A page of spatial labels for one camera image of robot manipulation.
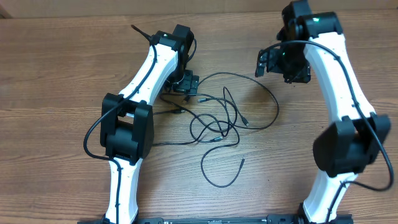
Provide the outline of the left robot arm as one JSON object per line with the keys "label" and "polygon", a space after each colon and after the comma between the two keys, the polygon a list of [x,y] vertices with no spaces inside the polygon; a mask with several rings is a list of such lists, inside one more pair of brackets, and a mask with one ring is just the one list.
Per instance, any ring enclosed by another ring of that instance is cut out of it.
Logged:
{"label": "left robot arm", "polygon": [[149,52],[133,80],[117,95],[107,93],[101,117],[83,139],[83,150],[108,161],[111,169],[109,206],[98,223],[137,223],[139,171],[154,141],[153,104],[164,88],[189,95],[197,92],[199,78],[187,63],[195,37],[187,26],[172,33],[143,33]]}

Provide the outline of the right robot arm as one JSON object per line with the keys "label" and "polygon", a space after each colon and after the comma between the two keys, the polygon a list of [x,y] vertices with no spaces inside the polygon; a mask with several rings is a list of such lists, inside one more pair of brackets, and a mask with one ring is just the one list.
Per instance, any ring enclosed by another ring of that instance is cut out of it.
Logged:
{"label": "right robot arm", "polygon": [[317,176],[293,215],[268,215],[268,223],[352,223],[337,208],[350,185],[378,155],[391,122],[378,115],[356,79],[343,28],[334,12],[313,13],[307,1],[282,10],[277,43],[257,56],[257,77],[282,74],[286,83],[308,83],[316,75],[328,109],[329,125],[313,143]]}

